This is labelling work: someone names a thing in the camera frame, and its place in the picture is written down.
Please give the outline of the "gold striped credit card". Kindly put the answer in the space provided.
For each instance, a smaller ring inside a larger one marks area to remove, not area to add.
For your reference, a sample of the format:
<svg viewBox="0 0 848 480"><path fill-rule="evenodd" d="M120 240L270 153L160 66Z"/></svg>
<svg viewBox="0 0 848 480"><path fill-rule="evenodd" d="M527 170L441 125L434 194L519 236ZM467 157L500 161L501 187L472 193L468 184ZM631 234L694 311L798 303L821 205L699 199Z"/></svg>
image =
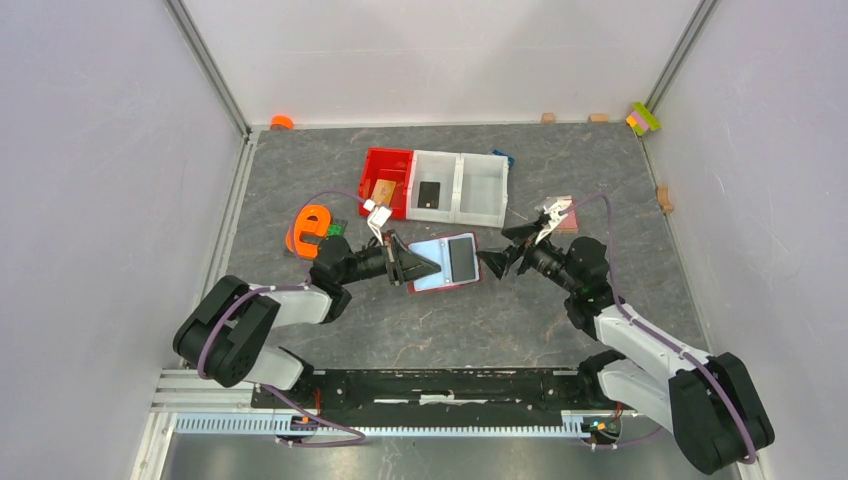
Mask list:
<svg viewBox="0 0 848 480"><path fill-rule="evenodd" d="M377 179L374 183L370 199L378 205L389 206L397 183L389 179Z"/></svg>

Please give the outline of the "black credit card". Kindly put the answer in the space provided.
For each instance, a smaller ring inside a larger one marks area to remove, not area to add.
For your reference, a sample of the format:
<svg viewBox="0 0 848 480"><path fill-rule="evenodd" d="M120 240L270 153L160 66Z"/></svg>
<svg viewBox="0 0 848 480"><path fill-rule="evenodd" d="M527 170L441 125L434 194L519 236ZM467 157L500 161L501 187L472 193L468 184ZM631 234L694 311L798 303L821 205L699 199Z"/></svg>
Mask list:
<svg viewBox="0 0 848 480"><path fill-rule="evenodd" d="M420 209L438 209L440 204L441 183L421 181L416 206Z"/></svg>
<svg viewBox="0 0 848 480"><path fill-rule="evenodd" d="M475 241L473 237L457 237L448 241L451 280L454 283L478 280Z"/></svg>

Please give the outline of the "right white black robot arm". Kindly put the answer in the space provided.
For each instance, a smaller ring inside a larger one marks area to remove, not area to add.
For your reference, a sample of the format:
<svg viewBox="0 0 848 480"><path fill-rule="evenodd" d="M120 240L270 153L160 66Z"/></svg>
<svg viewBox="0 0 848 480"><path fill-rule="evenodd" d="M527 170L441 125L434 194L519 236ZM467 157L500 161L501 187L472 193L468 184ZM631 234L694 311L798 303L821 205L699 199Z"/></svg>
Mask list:
<svg viewBox="0 0 848 480"><path fill-rule="evenodd" d="M607 346L581 364L580 400L634 408L667 430L703 474L756 462L776 433L744 362L693 348L639 315L614 289L607 245L581 236L559 248L542 233L538 222L506 228L506 248L477 256L498 278L512 267L535 270L565 289L571 323Z"/></svg>

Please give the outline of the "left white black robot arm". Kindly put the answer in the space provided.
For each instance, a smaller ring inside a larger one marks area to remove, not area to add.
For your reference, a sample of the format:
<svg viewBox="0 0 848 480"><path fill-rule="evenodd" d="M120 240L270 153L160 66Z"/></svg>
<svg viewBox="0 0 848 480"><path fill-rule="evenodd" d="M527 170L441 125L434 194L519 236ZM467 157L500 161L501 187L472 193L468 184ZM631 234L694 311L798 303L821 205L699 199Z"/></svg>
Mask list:
<svg viewBox="0 0 848 480"><path fill-rule="evenodd" d="M271 341L273 330L338 319L352 296L347 285L380 276L402 285L438 274L441 266L415 252L389 230L355 251L342 236L318 245L306 285L254 286L220 278L178 328L174 352L204 379L229 388L241 382L275 387L290 407L306 405L314 381L310 365Z"/></svg>

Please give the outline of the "red card holder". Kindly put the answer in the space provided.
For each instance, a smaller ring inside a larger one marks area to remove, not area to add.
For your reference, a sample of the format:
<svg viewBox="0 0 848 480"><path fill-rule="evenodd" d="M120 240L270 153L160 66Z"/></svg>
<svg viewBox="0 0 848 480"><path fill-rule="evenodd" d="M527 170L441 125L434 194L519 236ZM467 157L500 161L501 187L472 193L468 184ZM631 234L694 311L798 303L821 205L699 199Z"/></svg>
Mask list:
<svg viewBox="0 0 848 480"><path fill-rule="evenodd" d="M429 260L432 260L438 263L442 271L437 274L429 275L424 278L415 280L408 287L408 290L411 293L421 293L427 291L439 291L439 290L448 290L459 288L462 286L470 285L473 283L477 283L481 280L482 277L482 269L480 265L480 260L476 255L476 261L478 266L478 280L475 282L464 282L464 283L454 283L451 280L451 267L450 267L450 255L448 249L448 241L457 237L473 237L475 241L475 252L477 253L478 241L477 236L474 232L465 232L461 234L445 236L440 238L435 238L426 241L418 241L409 244L409 249L417 253Z"/></svg>

